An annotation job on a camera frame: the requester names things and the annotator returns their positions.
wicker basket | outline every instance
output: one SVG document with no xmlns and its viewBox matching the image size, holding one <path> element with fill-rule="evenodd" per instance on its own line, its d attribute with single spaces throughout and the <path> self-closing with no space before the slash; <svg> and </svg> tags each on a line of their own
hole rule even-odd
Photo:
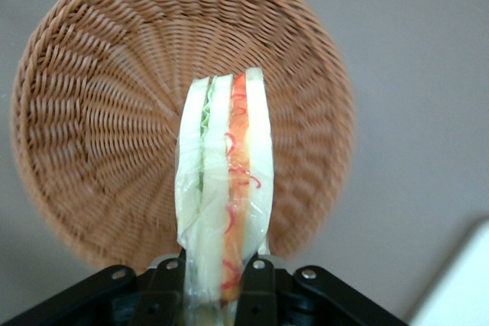
<svg viewBox="0 0 489 326">
<path fill-rule="evenodd" d="M 78 255 L 143 271 L 178 251 L 176 136 L 193 78 L 261 66 L 274 138 L 273 253 L 311 241 L 351 155 L 353 107 L 301 0 L 59 0 L 28 42 L 12 135 L 37 209 Z"/>
</svg>

white object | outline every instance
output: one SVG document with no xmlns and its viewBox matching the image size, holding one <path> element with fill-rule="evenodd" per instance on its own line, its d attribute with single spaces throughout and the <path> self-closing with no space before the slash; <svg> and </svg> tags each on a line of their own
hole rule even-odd
<svg viewBox="0 0 489 326">
<path fill-rule="evenodd" d="M 489 325 L 489 221 L 472 234 L 410 324 Z"/>
</svg>

metal screw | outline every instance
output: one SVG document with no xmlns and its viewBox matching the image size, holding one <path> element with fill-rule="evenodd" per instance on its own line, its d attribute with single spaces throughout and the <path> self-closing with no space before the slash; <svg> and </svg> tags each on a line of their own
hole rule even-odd
<svg viewBox="0 0 489 326">
<path fill-rule="evenodd" d="M 126 274 L 126 271 L 125 269 L 120 269 L 120 270 L 117 270 L 115 273 L 112 274 L 112 278 L 114 280 L 117 280 L 117 279 L 120 279 L 120 278 L 123 278 Z"/>
<path fill-rule="evenodd" d="M 311 269 L 304 269 L 301 273 L 306 279 L 315 279 L 317 277 L 316 272 Z"/>
<path fill-rule="evenodd" d="M 169 263 L 167 263 L 167 269 L 168 270 L 173 270 L 173 269 L 176 269 L 178 267 L 178 261 L 176 260 L 173 260 L 173 261 L 170 261 Z"/>
<path fill-rule="evenodd" d="M 264 269 L 265 268 L 265 263 L 261 260 L 255 260 L 253 262 L 253 267 L 256 269 L 256 270 L 261 270 L 261 269 Z"/>
</svg>

plastic wrap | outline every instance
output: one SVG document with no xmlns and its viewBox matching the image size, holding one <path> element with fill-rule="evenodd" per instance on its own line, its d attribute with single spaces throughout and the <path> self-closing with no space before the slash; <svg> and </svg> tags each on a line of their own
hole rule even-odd
<svg viewBox="0 0 489 326">
<path fill-rule="evenodd" d="M 232 324 L 240 278 L 266 248 L 274 189 L 261 69 L 196 80 L 177 147 L 178 241 L 186 249 L 186 324 Z"/>
</svg>

